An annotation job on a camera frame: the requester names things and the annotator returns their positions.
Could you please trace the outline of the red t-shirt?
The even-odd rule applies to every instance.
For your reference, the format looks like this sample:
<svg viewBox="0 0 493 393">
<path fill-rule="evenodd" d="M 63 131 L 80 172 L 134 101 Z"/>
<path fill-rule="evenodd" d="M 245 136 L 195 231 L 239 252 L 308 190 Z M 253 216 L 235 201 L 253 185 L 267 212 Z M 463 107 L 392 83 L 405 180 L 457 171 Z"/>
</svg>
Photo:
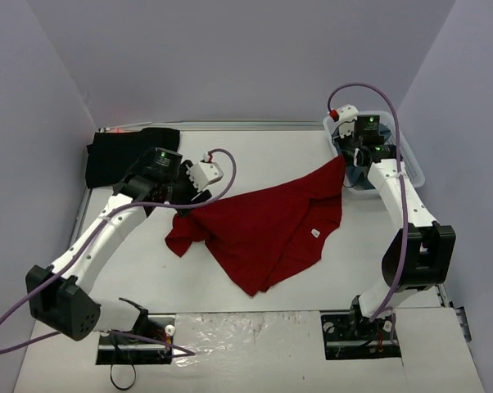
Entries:
<svg viewBox="0 0 493 393">
<path fill-rule="evenodd" d="M 341 225 L 345 161 L 275 187 L 232 196 L 176 215 L 165 244 L 183 256 L 204 242 L 223 271 L 253 297 L 320 261 Z"/>
</svg>

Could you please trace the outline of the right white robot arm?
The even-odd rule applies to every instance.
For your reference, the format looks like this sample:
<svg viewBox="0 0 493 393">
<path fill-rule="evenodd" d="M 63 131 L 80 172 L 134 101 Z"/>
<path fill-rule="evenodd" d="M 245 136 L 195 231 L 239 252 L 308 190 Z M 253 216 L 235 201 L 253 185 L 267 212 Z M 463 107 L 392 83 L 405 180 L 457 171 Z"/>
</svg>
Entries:
<svg viewBox="0 0 493 393">
<path fill-rule="evenodd" d="M 378 192 L 396 235 L 382 257 L 382 276 L 353 301 L 347 319 L 350 333 L 368 337 L 379 318 L 411 296 L 446 280 L 456 234 L 425 207 L 406 173 L 400 144 L 386 144 L 376 115 L 361 115 L 353 106 L 332 111 L 332 141 L 346 164 L 361 169 Z"/>
</svg>

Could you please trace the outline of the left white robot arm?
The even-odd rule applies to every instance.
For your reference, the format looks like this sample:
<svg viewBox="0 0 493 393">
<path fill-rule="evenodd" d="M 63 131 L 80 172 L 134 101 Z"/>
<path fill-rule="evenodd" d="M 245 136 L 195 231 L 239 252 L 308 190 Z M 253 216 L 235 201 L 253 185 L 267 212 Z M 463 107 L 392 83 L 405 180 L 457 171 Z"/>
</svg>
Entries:
<svg viewBox="0 0 493 393">
<path fill-rule="evenodd" d="M 144 340 L 150 323 L 136 306 L 94 300 L 89 293 L 108 260 L 157 204 L 188 210 L 209 200 L 207 187 L 222 177 L 209 153 L 191 162 L 174 151 L 148 149 L 125 171 L 101 214 L 75 244 L 48 267 L 35 265 L 26 274 L 31 315 L 74 341 L 110 330 L 120 330 L 131 342 Z"/>
</svg>

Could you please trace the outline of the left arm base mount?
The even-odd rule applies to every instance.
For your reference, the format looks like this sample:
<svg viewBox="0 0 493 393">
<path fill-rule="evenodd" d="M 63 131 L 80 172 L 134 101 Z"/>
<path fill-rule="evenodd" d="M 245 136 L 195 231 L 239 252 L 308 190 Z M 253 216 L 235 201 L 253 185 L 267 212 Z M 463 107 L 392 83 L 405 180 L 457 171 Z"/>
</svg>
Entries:
<svg viewBox="0 0 493 393">
<path fill-rule="evenodd" d="M 101 334 L 97 343 L 96 365 L 166 365 L 173 351 L 163 345 L 132 338 Z"/>
</svg>

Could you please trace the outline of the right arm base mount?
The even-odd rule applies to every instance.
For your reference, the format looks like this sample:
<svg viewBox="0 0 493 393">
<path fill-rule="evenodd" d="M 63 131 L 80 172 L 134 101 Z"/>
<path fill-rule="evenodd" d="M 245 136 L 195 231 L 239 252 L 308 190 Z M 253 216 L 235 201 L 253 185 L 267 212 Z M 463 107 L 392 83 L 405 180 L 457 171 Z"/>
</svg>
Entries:
<svg viewBox="0 0 493 393">
<path fill-rule="evenodd" d="M 328 361 L 401 358 L 392 316 L 352 323 L 348 311 L 330 311 L 320 314 L 320 322 Z"/>
</svg>

